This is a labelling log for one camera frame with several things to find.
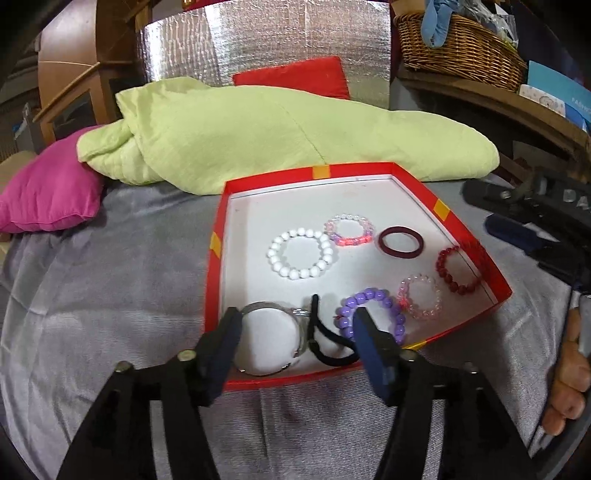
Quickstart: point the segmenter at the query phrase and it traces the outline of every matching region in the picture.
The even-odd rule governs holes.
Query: person's hand
[[[542,427],[550,435],[559,435],[564,430],[566,419],[578,419],[585,408],[581,392],[591,386],[591,367],[579,353],[581,317],[578,310],[571,310],[566,327],[566,338],[561,346],[562,356],[556,366],[550,401],[542,418]]]

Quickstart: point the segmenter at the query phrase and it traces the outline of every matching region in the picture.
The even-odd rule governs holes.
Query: screw
[[[193,360],[196,356],[197,354],[195,353],[195,350],[183,350],[178,353],[177,358],[181,362],[188,362],[189,360]]]
[[[466,362],[464,364],[464,370],[466,370],[467,372],[469,372],[471,374],[478,373],[478,367],[476,367],[472,362]]]
[[[133,367],[134,366],[130,364],[127,360],[122,360],[121,362],[117,362],[117,365],[115,365],[115,371],[119,374],[122,374],[123,372],[127,372],[127,370]]]
[[[407,362],[414,362],[418,357],[418,354],[408,348],[405,348],[400,352],[400,358],[402,360],[406,360]]]

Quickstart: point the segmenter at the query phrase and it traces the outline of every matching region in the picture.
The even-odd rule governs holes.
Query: blue cloth
[[[439,48],[445,43],[449,22],[459,7],[459,0],[426,0],[425,3],[421,36],[427,47]]]

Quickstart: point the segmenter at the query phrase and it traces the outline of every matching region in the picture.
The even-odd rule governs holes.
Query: pink pillow
[[[103,177],[78,162],[76,143],[87,127],[47,147],[0,194],[0,232],[63,230],[93,218]]]

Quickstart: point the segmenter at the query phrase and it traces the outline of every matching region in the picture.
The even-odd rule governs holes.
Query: gray bedsheet
[[[461,182],[429,186],[486,246],[514,294],[490,318],[423,353],[441,364],[480,366],[526,438],[546,395],[566,286],[487,236],[486,212],[463,202]],[[56,477],[115,362],[159,364],[197,341],[216,206],[217,197],[167,183],[113,183],[86,226],[15,238],[0,288],[2,420],[41,479]],[[393,415],[363,371],[226,393],[202,410],[221,477],[256,480],[372,478]],[[436,475],[441,419],[437,405],[425,478]],[[158,473],[170,478],[161,423],[155,404]]]

